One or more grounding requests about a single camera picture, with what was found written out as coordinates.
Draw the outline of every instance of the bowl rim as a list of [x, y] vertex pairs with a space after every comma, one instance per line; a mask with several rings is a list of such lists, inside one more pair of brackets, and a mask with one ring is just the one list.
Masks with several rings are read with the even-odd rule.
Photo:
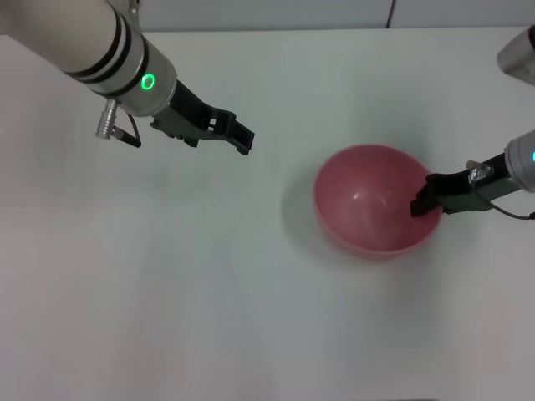
[[414, 162], [416, 162], [416, 164], [419, 165], [426, 172], [427, 175], [431, 174], [429, 172], [429, 170], [423, 164], [421, 164], [415, 157], [405, 153], [404, 151], [401, 151], [401, 150], [398, 150], [396, 148], [393, 148], [391, 146], [380, 145], [380, 144], [358, 144], [358, 145], [348, 146], [346, 148], [343, 148], [343, 149], [339, 150], [338, 152], [334, 153], [333, 155], [331, 155], [321, 165], [321, 167], [318, 170], [318, 174], [316, 174], [316, 178], [314, 179], [314, 186], [313, 186], [313, 202], [314, 202], [314, 210], [316, 212], [316, 217], [318, 218], [319, 223], [322, 226], [322, 228], [324, 230], [326, 230], [330, 236], [332, 236], [336, 241], [339, 241], [343, 246], [348, 247], [349, 249], [356, 250], [356, 251], [358, 251], [360, 253], [368, 254], [368, 255], [371, 255], [371, 256], [401, 256], [401, 255], [405, 255], [407, 253], [411, 253], [412, 251], [415, 251], [416, 249], [418, 249], [421, 246], [423, 246], [426, 242], [428, 242], [430, 240], [430, 238], [433, 236], [433, 234], [435, 233], [436, 228], [439, 226], [439, 224], [441, 223], [441, 220], [442, 220], [443, 210], [442, 210], [441, 207], [437, 207], [436, 209], [434, 209], [431, 212], [431, 213], [436, 213], [437, 217], [436, 217], [436, 221], [433, 224], [433, 226], [431, 227], [431, 231], [430, 231], [430, 233], [428, 235], [426, 235], [424, 238], [422, 238], [421, 240], [419, 240], [418, 242], [416, 242], [413, 245], [407, 246], [405, 248], [396, 249], [395, 251], [376, 251], [376, 250], [367, 249], [367, 248], [364, 248], [362, 246], [355, 245], [355, 244], [345, 240], [344, 238], [339, 236], [336, 232], [334, 232], [334, 230], [331, 229], [329, 224], [327, 224], [327, 222], [325, 221], [325, 219], [322, 217], [321, 213], [319, 212], [318, 200], [317, 200], [317, 196], [316, 196], [316, 192], [317, 192], [316, 188], [318, 187], [318, 179], [319, 179], [319, 176], [321, 175], [322, 171], [324, 170], [324, 167], [333, 158], [335, 158], [337, 155], [340, 155], [341, 153], [344, 153], [344, 152], [346, 152], [348, 150], [352, 150], [352, 149], [356, 149], [356, 148], [365, 148], [365, 147], [370, 147], [370, 146], [386, 148], [386, 149], [393, 150], [395, 152], [401, 153], [402, 155], [404, 155], [404, 156], [408, 157], [409, 159], [412, 159]]

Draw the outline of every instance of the green light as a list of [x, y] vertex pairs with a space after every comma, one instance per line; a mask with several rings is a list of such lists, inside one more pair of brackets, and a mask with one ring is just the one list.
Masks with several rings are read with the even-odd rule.
[[156, 84], [156, 78], [154, 74], [145, 74], [141, 79], [141, 88], [143, 90], [151, 90]]

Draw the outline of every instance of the metal connector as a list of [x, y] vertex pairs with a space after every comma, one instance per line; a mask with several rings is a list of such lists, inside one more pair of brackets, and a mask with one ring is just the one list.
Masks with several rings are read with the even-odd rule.
[[106, 107], [100, 117], [99, 126], [97, 127], [96, 136], [103, 140], [108, 140], [114, 131], [115, 113], [117, 113], [117, 100], [108, 99]]

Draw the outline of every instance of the pink bowl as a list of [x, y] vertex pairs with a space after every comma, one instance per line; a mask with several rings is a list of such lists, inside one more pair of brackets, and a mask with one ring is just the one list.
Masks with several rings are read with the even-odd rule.
[[356, 145], [333, 155], [318, 173], [314, 204], [324, 230], [369, 259], [404, 255], [424, 245], [442, 209], [410, 215], [410, 202], [429, 171], [417, 160], [381, 145]]

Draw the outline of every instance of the white cylinder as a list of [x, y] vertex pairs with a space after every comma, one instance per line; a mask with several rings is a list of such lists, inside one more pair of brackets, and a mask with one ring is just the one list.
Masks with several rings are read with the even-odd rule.
[[64, 72], [97, 64], [115, 29], [105, 0], [0, 0], [0, 30]]

